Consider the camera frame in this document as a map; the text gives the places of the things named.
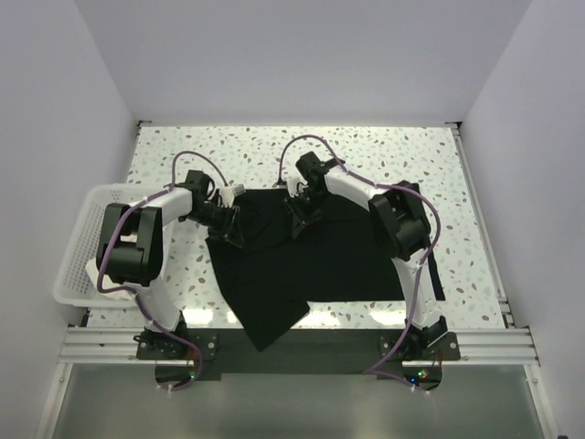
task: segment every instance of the white table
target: white table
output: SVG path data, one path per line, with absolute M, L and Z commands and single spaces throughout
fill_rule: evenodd
M 435 255 L 446 297 L 441 308 L 449 327 L 505 327 L 450 128 L 143 126 L 127 182 L 161 187 L 170 181 L 174 154 L 192 149 L 211 158 L 230 182 L 275 187 L 281 150 L 300 134 L 326 138 L 351 167 L 376 181 L 419 182 L 421 192 L 441 214 L 443 232 Z M 311 150 L 328 158 L 317 142 L 301 141 L 287 153 L 285 176 L 296 174 L 295 161 Z M 189 155 L 182 158 L 177 181 L 189 168 L 216 178 L 207 163 Z M 434 229 L 434 219 L 427 213 Z M 218 289 L 206 236 L 206 229 L 191 221 L 175 228 L 165 274 L 168 292 L 190 327 L 241 327 Z M 404 302 L 311 304 L 311 313 L 295 327 L 398 328 L 404 327 L 404 318 Z M 88 327 L 143 323 L 136 308 L 92 308 Z

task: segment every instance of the black cloth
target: black cloth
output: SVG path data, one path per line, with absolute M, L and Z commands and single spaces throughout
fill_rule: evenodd
M 404 300 L 367 211 L 346 198 L 328 197 L 323 219 L 293 241 L 286 196 L 284 189 L 253 189 L 236 198 L 243 250 L 207 240 L 219 289 L 258 350 L 307 314 L 307 301 Z M 439 284 L 435 294 L 444 300 Z

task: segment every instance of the white backdrop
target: white backdrop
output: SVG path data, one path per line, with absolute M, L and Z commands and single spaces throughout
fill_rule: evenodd
M 529 0 L 76 0 L 133 115 L 463 119 Z
M 133 118 L 70 0 L 0 2 L 0 437 L 33 437 L 66 324 L 51 295 L 85 193 Z
M 569 438 L 585 437 L 585 4 L 534 0 L 463 123 L 512 311 Z

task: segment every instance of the gray floor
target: gray floor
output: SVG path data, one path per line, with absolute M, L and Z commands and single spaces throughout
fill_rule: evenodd
M 228 375 L 169 399 L 152 366 L 76 366 L 55 437 L 538 439 L 525 378 L 451 367 L 431 401 L 372 377 Z

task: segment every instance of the white laundry basket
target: white laundry basket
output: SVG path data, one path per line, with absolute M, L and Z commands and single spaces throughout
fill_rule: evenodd
M 99 293 L 85 272 L 85 265 L 95 258 L 100 240 L 103 213 L 110 203 L 131 203 L 159 192 L 159 187 L 130 185 L 106 185 L 94 188 L 85 198 L 80 214 L 71 233 L 65 256 L 58 270 L 53 287 L 53 296 L 61 304 L 74 306 L 100 306 L 128 308 L 136 306 L 132 300 L 112 300 Z M 171 245 L 176 221 L 163 230 L 164 262 L 161 275 L 165 273 L 168 250 Z

